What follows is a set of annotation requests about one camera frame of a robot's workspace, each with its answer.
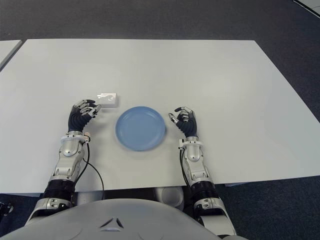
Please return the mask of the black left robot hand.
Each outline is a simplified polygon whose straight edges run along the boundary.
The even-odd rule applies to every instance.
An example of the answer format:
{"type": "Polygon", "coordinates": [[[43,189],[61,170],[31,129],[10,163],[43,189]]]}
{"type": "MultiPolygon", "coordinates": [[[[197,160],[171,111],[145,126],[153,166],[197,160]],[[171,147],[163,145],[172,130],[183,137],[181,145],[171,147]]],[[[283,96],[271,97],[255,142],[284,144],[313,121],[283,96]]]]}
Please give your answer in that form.
{"type": "Polygon", "coordinates": [[[84,127],[95,118],[101,105],[94,100],[83,99],[74,104],[68,118],[68,132],[83,132],[84,127]]]}

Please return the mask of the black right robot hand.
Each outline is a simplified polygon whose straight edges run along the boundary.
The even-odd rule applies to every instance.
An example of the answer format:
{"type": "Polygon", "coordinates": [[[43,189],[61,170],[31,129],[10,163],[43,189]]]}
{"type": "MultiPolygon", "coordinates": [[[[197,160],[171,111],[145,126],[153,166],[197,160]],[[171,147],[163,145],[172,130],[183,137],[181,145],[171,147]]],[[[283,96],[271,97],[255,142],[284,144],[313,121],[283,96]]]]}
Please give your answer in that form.
{"type": "Polygon", "coordinates": [[[169,113],[169,119],[177,126],[186,138],[197,138],[198,128],[194,111],[186,106],[178,107],[174,111],[178,113],[178,115],[175,116],[173,113],[169,113]]]}

